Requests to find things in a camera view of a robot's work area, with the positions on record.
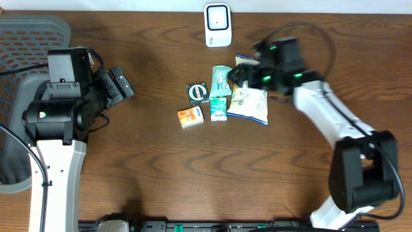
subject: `plastic wrapper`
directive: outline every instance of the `plastic wrapper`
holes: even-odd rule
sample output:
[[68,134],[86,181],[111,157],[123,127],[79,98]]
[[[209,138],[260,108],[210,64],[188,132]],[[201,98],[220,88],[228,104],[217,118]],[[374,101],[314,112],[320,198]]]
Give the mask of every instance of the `plastic wrapper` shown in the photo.
[[227,121],[226,97],[211,99],[211,120],[212,122]]
[[210,97],[225,97],[232,94],[227,80],[227,73],[231,70],[231,67],[223,65],[213,67]]
[[[236,65],[240,63],[259,64],[259,61],[245,55],[236,55]],[[230,108],[230,117],[243,117],[263,125],[268,124],[268,94],[266,90],[247,87],[247,81],[240,88],[234,84]]]

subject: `white device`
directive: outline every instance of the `white device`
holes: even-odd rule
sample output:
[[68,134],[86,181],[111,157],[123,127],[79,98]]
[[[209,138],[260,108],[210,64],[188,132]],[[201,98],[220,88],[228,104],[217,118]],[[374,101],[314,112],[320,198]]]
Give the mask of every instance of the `white device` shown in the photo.
[[205,6],[205,35],[208,47],[228,46],[232,42],[230,8],[224,3]]

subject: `small box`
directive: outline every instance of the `small box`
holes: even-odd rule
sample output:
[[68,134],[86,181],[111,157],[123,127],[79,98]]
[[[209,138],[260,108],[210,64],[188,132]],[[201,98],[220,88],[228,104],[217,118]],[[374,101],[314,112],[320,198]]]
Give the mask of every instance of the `small box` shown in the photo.
[[205,82],[188,85],[186,86],[186,90],[192,106],[209,102],[209,93]]
[[178,117],[183,129],[201,124],[205,121],[200,106],[195,106],[188,110],[179,111]]

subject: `snack bag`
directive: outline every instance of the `snack bag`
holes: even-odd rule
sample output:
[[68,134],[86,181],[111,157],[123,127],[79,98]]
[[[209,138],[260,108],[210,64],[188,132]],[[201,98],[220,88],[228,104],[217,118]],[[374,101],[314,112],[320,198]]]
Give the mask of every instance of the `snack bag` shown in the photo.
[[[236,55],[236,65],[240,63],[258,64],[259,61],[245,55]],[[227,115],[231,117],[243,117],[252,119],[263,125],[268,124],[268,94],[266,90],[258,90],[247,87],[247,81],[243,87],[234,84],[232,100]]]

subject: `green connector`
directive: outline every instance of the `green connector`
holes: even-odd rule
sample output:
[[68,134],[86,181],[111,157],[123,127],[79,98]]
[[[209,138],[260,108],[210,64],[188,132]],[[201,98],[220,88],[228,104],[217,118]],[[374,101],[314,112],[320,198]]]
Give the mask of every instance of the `green connector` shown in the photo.
[[174,226],[174,232],[183,232],[183,226],[175,225]]

